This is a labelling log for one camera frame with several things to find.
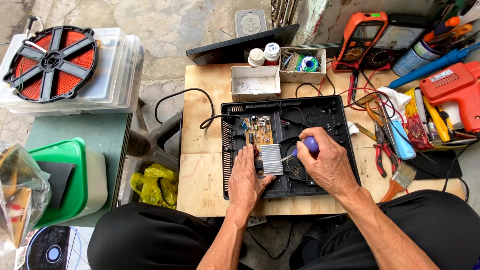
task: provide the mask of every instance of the cardboard box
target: cardboard box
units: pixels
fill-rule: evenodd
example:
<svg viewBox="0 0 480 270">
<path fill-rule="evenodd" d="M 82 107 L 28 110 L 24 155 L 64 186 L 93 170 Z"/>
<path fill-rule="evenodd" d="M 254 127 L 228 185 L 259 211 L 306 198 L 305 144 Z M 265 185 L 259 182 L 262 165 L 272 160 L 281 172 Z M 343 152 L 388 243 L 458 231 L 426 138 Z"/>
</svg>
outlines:
<svg viewBox="0 0 480 270">
<path fill-rule="evenodd" d="M 279 96 L 278 66 L 232 67 L 233 102 L 277 99 Z"/>
<path fill-rule="evenodd" d="M 311 83 L 314 85 L 320 84 L 327 72 L 325 49 L 311 49 L 311 48 L 294 48 L 294 47 L 281 47 L 280 53 L 284 51 L 296 52 L 297 54 L 303 54 L 305 56 L 319 56 L 319 68 L 316 72 L 302 72 L 302 71 L 286 71 L 284 70 L 283 63 L 280 65 L 280 82 L 282 83 Z"/>
</svg>

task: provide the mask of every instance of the purple screwdriver handle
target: purple screwdriver handle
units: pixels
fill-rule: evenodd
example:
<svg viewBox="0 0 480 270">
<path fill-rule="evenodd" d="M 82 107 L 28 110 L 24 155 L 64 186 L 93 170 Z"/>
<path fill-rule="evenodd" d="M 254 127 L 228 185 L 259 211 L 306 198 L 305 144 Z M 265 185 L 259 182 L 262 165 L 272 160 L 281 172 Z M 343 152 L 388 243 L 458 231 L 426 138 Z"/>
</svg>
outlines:
<svg viewBox="0 0 480 270">
<path fill-rule="evenodd" d="M 308 148 L 308 150 L 312 154 L 320 152 L 320 150 L 318 149 L 318 144 L 315 141 L 315 138 L 313 136 L 306 137 L 305 140 L 303 141 L 303 144 Z M 298 149 L 293 150 L 292 156 L 296 157 L 298 152 L 299 152 Z"/>
</svg>

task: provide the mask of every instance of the green lid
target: green lid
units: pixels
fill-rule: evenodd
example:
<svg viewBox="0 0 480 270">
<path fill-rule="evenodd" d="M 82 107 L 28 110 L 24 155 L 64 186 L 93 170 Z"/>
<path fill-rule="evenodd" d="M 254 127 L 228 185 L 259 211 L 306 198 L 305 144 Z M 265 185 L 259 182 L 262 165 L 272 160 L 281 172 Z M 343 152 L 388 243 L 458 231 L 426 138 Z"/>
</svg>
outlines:
<svg viewBox="0 0 480 270">
<path fill-rule="evenodd" d="M 35 229 L 50 226 L 76 217 L 87 204 L 87 166 L 85 141 L 82 138 L 63 140 L 30 151 L 36 161 L 75 163 L 59 209 L 47 208 Z"/>
</svg>

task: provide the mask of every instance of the orange multimeter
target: orange multimeter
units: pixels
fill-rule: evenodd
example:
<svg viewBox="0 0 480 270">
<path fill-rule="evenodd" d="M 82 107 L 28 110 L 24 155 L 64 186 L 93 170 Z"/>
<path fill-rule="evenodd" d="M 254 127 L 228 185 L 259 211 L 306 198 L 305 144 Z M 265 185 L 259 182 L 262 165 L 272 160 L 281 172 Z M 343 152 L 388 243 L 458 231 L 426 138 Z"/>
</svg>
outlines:
<svg viewBox="0 0 480 270">
<path fill-rule="evenodd" d="M 363 13 L 357 12 L 348 20 L 341 47 L 335 55 L 335 60 L 344 63 L 360 64 L 368 49 L 377 41 L 388 24 L 385 12 Z M 333 66 L 335 71 L 351 71 L 351 68 L 342 64 Z"/>
</svg>

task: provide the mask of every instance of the black pants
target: black pants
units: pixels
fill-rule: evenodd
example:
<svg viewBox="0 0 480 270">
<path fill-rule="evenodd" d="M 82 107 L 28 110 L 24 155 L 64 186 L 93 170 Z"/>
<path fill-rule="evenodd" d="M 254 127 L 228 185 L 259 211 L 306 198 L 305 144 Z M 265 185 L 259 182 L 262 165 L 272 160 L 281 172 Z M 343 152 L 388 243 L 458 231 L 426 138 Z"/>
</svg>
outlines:
<svg viewBox="0 0 480 270">
<path fill-rule="evenodd" d="M 440 269 L 475 265 L 480 255 L 480 217 L 455 195 L 422 190 L 380 209 Z M 92 270 L 195 269 L 217 230 L 183 212 L 131 203 L 98 221 L 88 245 L 88 261 Z M 352 221 L 321 237 L 304 237 L 299 248 L 290 265 L 302 270 L 378 268 Z"/>
</svg>

